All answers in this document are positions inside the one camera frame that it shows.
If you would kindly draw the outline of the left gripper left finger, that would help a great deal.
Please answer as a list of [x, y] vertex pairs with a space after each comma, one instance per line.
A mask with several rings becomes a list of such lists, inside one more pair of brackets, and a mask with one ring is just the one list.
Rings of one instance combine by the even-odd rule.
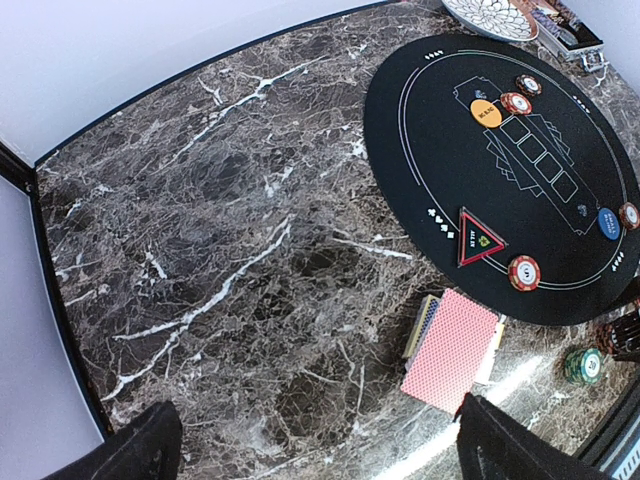
[[156, 402], [50, 479], [175, 479], [183, 426], [171, 401]]

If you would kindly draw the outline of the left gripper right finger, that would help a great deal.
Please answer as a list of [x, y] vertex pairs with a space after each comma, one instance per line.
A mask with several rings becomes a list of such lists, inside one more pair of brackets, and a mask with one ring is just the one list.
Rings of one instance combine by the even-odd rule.
[[606, 479], [527, 430], [482, 396], [465, 395], [455, 414], [457, 452], [465, 479]]

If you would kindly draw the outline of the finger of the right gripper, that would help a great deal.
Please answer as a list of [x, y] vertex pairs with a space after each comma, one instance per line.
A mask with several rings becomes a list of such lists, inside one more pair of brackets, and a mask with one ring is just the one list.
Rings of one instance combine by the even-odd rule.
[[613, 358], [616, 361], [639, 362], [639, 310], [620, 317], [613, 322]]

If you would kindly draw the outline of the orange black poker chip stack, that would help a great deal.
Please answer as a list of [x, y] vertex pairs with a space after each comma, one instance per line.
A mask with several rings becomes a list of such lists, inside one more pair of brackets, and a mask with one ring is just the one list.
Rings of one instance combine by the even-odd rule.
[[620, 349], [614, 340], [615, 324], [613, 322], [598, 325], [595, 330], [597, 348], [611, 356], [618, 355]]

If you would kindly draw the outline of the red chip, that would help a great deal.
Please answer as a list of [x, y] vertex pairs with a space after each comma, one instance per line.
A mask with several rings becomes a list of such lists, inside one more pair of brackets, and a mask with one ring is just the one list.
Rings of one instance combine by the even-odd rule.
[[500, 96], [501, 105], [513, 115], [529, 115], [533, 107], [527, 97], [517, 92], [507, 92]]
[[508, 267], [508, 278], [511, 285], [520, 292], [535, 290], [541, 280], [538, 263], [528, 255], [515, 257]]
[[640, 226], [639, 209], [631, 202], [625, 202], [618, 209], [618, 216], [621, 225], [631, 231]]

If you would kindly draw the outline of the red triangular all-in marker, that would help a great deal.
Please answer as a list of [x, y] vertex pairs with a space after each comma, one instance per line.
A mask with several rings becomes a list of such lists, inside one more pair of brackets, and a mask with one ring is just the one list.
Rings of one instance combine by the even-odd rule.
[[459, 209], [457, 266], [468, 266], [501, 252], [507, 241], [481, 221], [468, 208]]

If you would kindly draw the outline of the orange big blind button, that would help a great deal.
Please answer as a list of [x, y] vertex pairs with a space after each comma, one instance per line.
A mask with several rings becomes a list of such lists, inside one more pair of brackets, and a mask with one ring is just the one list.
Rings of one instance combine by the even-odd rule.
[[503, 122], [500, 110], [488, 100], [473, 100], [469, 110], [474, 120], [485, 128], [497, 128]]

